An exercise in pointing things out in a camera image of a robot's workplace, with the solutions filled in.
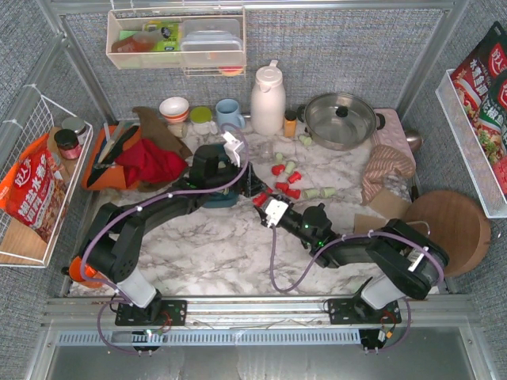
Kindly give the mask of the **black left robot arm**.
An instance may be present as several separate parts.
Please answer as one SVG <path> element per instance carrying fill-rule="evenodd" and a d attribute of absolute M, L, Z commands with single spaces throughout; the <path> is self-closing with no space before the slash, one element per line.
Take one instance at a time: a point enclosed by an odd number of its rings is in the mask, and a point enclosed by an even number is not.
<path fill-rule="evenodd" d="M 132 205 L 100 207 L 80 247 L 82 266 L 100 272 L 127 305 L 159 310 L 162 297 L 138 268 L 144 235 L 217 200 L 222 190 L 253 198 L 266 189 L 252 163 L 237 167 L 222 145 L 201 146 L 191 167 L 161 194 Z"/>

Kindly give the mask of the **teal storage basket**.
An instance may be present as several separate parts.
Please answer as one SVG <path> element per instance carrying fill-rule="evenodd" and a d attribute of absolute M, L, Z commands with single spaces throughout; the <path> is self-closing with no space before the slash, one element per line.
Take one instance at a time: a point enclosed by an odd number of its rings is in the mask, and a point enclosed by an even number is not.
<path fill-rule="evenodd" d="M 217 188 L 232 181 L 238 174 L 238 168 L 226 155 L 223 144 L 200 146 L 194 156 L 189 172 L 189 181 L 197 188 Z M 237 203 L 238 194 L 226 188 L 210 195 L 203 205 L 205 208 L 227 208 Z"/>

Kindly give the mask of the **striped pink cloth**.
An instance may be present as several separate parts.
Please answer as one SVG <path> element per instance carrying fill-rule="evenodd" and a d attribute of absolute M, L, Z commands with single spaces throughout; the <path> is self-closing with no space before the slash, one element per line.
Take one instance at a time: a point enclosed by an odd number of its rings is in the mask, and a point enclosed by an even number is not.
<path fill-rule="evenodd" d="M 374 146 L 362 176 L 362 204 L 369 204 L 383 189 L 384 178 L 397 174 L 409 178 L 415 174 L 416 165 L 402 151 L 391 146 Z"/>

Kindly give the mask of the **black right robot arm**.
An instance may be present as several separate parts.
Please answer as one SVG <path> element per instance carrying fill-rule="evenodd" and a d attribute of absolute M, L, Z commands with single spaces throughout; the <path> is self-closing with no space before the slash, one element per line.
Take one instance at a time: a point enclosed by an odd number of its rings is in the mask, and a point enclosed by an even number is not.
<path fill-rule="evenodd" d="M 399 218 L 362 234 L 337 234 L 323 204 L 294 211 L 282 195 L 262 194 L 254 207 L 261 224 L 282 228 L 298 238 L 311 256 L 311 265 L 338 269 L 350 264 L 375 264 L 382 272 L 358 291 L 358 307 L 381 310 L 403 297 L 426 298 L 444 279 L 449 256 L 439 245 Z"/>

